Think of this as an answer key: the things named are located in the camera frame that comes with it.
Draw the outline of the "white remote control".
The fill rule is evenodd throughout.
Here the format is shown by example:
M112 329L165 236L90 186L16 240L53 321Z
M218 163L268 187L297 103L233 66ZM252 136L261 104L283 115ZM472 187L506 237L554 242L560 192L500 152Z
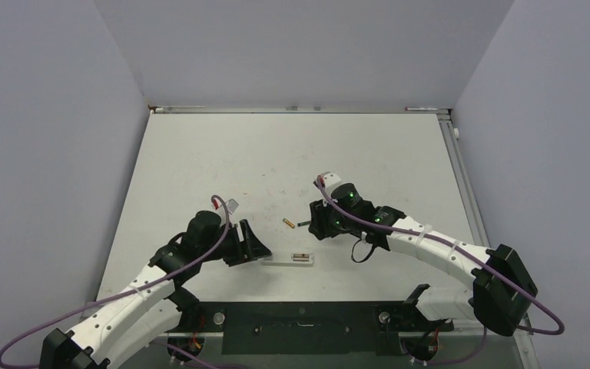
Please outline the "white remote control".
M263 258L260 263L279 267L312 267L314 265L314 254L276 252L269 257Z

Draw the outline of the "gold AAA battery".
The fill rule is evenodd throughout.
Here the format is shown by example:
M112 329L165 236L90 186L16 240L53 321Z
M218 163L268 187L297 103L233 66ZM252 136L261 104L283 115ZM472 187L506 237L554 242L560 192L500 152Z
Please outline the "gold AAA battery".
M293 222L291 222L290 220L288 220L286 218L283 218L283 223L286 224L290 228L295 228L296 227L296 225Z

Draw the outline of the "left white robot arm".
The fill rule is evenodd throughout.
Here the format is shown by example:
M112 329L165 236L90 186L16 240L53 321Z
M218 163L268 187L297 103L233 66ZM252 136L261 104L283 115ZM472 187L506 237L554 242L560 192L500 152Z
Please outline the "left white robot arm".
M43 340L41 368L117 368L157 336L205 324L200 301L184 288L201 265L233 267L272 255L247 220L227 223L220 211L199 211L186 231L159 248L122 291L92 316Z

